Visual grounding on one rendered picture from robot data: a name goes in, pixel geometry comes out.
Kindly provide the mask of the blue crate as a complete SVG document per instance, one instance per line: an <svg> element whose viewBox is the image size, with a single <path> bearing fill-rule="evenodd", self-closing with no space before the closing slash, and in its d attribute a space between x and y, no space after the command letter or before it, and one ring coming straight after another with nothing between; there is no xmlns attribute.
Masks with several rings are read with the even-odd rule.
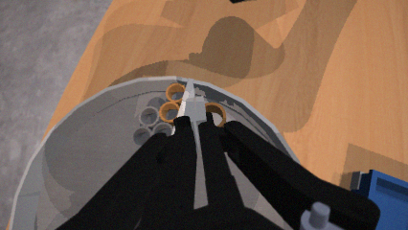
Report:
<svg viewBox="0 0 408 230"><path fill-rule="evenodd" d="M408 230L408 182L376 170L352 172L350 189L378 206L375 230Z"/></svg>

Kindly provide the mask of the grey metal bushing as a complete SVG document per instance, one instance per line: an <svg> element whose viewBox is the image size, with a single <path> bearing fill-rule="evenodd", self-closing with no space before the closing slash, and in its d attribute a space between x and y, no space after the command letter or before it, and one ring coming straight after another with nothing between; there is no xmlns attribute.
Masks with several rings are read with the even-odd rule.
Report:
<svg viewBox="0 0 408 230"><path fill-rule="evenodd" d="M163 129L165 129L165 128L170 128L170 129L171 129L171 133L172 133L173 126L170 125L169 123L162 122L162 123L157 124L157 125L153 128L152 135L154 135L155 133L161 132L161 131L162 131Z"/></svg>
<svg viewBox="0 0 408 230"><path fill-rule="evenodd" d="M157 112L157 113L156 113L156 112ZM151 115L151 114L154 114L154 113L157 114L157 119L156 119L156 121L155 121L153 124L151 124L151 125L147 125L147 117L148 117L149 115ZM147 106L147 107L143 108L143 109L141 110L140 114L139 114L139 121L140 121L140 123L141 123L143 126L148 127L148 128L150 128L151 130L153 130L153 128L154 128L157 124L163 122L162 119L161 119L161 117L159 116L159 110L158 110L157 108L155 108L154 106Z"/></svg>
<svg viewBox="0 0 408 230"><path fill-rule="evenodd" d="M152 130L150 128L148 128L147 126L138 126L133 130L133 132L131 134L131 141L132 141L132 144L135 147L137 147L137 148L140 147L139 146L139 145L141 145L140 144L140 138L145 132L149 132L150 136L152 136Z"/></svg>

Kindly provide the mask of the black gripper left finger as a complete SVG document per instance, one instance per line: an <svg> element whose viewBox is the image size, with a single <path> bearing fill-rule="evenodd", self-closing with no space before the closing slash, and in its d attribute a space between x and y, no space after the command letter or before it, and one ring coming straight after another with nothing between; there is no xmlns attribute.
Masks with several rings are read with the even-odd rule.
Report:
<svg viewBox="0 0 408 230"><path fill-rule="evenodd" d="M180 208L194 208L199 145L193 98L186 99L184 116L173 122L174 135L150 136L55 230L133 230L140 219L137 230L177 230Z"/></svg>

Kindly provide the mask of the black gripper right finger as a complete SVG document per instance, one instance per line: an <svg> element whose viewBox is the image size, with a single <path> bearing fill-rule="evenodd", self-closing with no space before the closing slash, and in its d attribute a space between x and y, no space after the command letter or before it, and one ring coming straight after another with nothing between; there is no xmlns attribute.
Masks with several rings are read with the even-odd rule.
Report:
<svg viewBox="0 0 408 230"><path fill-rule="evenodd" d="M203 96L196 125L212 230L254 230L224 152L293 230L375 230L372 200L317 177L241 122L215 126Z"/></svg>

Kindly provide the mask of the bronze bushing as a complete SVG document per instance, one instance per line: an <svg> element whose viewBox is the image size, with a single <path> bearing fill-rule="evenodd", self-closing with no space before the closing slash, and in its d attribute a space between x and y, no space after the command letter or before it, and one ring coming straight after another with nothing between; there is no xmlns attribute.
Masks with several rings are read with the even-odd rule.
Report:
<svg viewBox="0 0 408 230"><path fill-rule="evenodd" d="M167 88L166 97L168 98L169 102L177 103L179 105L179 107L180 107L183 97L181 99L179 99L179 100L176 100L176 101L172 100L171 98L172 98L173 94L175 94L176 92L183 92L184 93L185 89L186 88L185 88L185 86L183 84L173 83Z"/></svg>
<svg viewBox="0 0 408 230"><path fill-rule="evenodd" d="M221 116L222 122L217 127L224 127L226 123L226 112L224 108L218 103L205 103L206 112L217 113Z"/></svg>
<svg viewBox="0 0 408 230"><path fill-rule="evenodd" d="M164 104L160 107L159 116L161 117L161 119L162 119L164 122L169 123L170 125L172 125L172 126L174 127L173 120L174 120L175 118L177 118L177 116L176 116L174 119L172 119L172 120L166 120L166 115L167 115L167 113L168 113L170 110L172 110L172 109L176 109L176 110L179 111L179 108L180 108L180 107L179 107L179 105L178 105L177 103L174 103L174 102L164 103Z"/></svg>

